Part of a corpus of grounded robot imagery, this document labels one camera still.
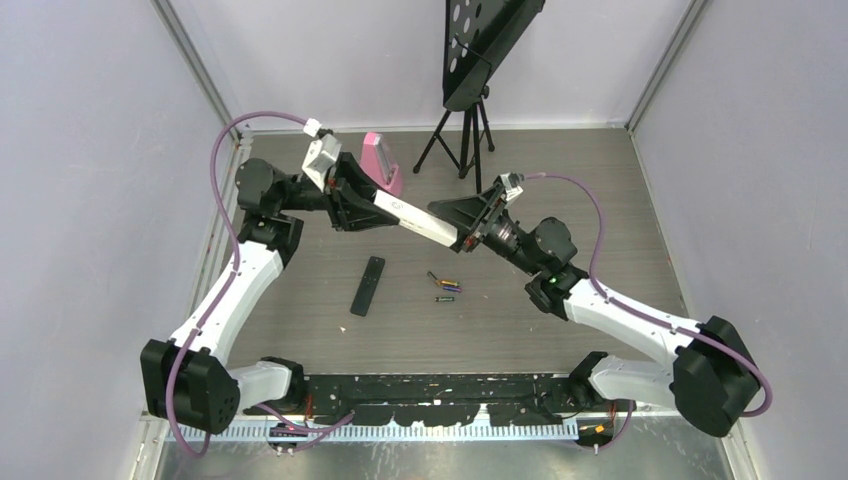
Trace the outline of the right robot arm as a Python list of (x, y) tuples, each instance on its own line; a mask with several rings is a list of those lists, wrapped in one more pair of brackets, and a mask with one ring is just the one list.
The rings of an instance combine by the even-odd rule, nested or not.
[(478, 195), (432, 201), (427, 209), (456, 228), (454, 250), (484, 245), (530, 275), (525, 290), (540, 312), (603, 332), (647, 357), (589, 354), (572, 373), (577, 406), (596, 410), (609, 399), (675, 408), (714, 437), (768, 409), (771, 387), (729, 321), (668, 315), (609, 289), (573, 265), (577, 248), (564, 222), (547, 217), (526, 231), (511, 218), (507, 198), (507, 188), (494, 185)]

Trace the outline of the white remote control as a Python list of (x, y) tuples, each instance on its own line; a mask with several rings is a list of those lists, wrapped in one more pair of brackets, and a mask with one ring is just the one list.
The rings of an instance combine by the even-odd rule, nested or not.
[(444, 247), (451, 247), (458, 240), (454, 226), (385, 191), (377, 191), (373, 204), (396, 217), (400, 226)]

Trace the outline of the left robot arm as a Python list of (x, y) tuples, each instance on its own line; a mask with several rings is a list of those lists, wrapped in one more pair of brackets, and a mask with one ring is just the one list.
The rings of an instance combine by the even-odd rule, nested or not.
[(244, 217), (230, 233), (234, 249), (227, 266), (171, 338), (149, 341), (140, 355), (148, 410), (174, 430), (219, 434), (236, 415), (261, 404), (284, 414), (305, 405), (304, 369), (297, 362), (266, 356), (249, 367), (227, 367), (248, 316), (299, 246), (304, 223), (288, 213), (325, 210), (334, 227), (365, 230), (388, 222), (370, 206), (376, 194), (402, 191), (400, 181), (381, 183), (366, 161), (348, 152), (340, 155), (325, 189), (304, 173), (286, 174), (260, 158), (240, 165), (235, 183)]

